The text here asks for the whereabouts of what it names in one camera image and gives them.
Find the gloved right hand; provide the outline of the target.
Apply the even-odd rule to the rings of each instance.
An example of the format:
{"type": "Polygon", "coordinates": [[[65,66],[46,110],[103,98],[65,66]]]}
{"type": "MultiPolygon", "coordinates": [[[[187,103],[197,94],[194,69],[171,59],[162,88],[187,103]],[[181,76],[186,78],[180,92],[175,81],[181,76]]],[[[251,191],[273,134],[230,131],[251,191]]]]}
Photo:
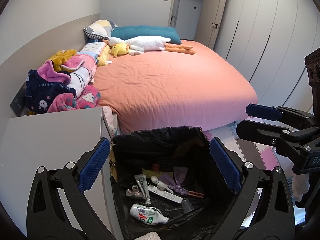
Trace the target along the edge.
{"type": "Polygon", "coordinates": [[[293,197],[297,202],[300,202],[310,188],[309,174],[292,173],[292,188],[293,197]]]}

